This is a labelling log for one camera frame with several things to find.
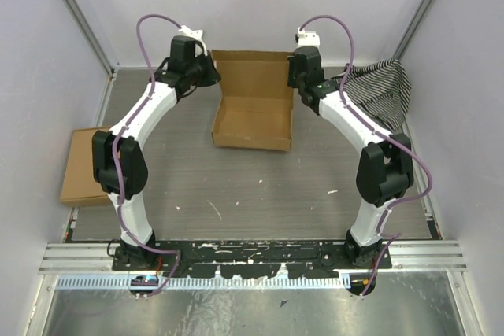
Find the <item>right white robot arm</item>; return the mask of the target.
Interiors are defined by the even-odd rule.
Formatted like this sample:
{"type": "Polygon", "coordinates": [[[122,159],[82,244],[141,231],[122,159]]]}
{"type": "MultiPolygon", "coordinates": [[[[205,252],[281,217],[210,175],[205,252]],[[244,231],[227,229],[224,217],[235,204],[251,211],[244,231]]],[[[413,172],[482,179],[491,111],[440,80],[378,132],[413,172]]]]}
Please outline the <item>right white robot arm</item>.
{"type": "Polygon", "coordinates": [[[390,213],[387,207],[414,184],[410,138],[381,127],[339,90],[335,79],[326,79],[317,47],[296,48],[288,62],[288,86],[296,88],[302,103],[337,128],[360,153],[356,187],[361,203],[343,249],[352,267],[365,268],[380,253],[381,232],[390,213]]]}

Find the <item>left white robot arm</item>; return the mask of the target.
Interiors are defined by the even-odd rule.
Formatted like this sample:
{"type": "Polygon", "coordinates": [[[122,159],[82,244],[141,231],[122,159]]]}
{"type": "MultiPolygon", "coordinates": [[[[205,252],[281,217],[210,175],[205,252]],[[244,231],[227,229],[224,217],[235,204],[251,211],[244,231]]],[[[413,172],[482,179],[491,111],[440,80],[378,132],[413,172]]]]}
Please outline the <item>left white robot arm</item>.
{"type": "Polygon", "coordinates": [[[115,258],[147,271],[164,252],[146,216],[143,190],[148,167],[143,147],[162,117],[199,87],[221,81],[210,53],[178,61],[174,56],[150,70],[149,83],[117,124],[96,131],[91,140],[93,178],[113,204],[120,225],[115,258]]]}

